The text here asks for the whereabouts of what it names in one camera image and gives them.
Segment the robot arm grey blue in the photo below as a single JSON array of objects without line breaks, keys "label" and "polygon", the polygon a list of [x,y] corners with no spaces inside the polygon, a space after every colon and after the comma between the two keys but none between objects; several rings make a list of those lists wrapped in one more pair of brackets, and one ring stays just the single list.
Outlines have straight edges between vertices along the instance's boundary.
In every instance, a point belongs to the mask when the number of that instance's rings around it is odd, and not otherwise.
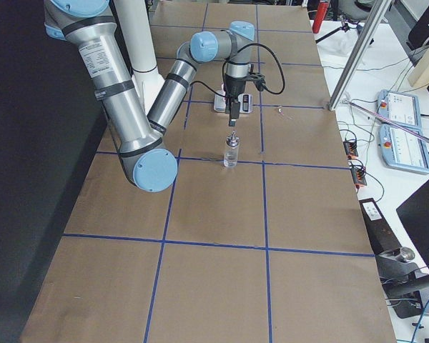
[{"label": "robot arm grey blue", "polygon": [[165,134],[197,72],[207,72],[210,67],[221,71],[228,125],[234,127],[240,117],[238,97],[245,93],[246,83],[255,83],[257,89],[263,89],[265,77],[254,72],[250,63],[254,42],[255,26],[246,21],[233,21],[228,29],[221,31],[197,32],[184,42],[147,115],[151,127]]},{"label": "robot arm grey blue", "polygon": [[48,33],[78,48],[94,95],[119,136],[116,149],[126,178],[146,192],[165,190],[177,176],[177,161],[139,102],[108,1],[45,1],[44,9]]}]

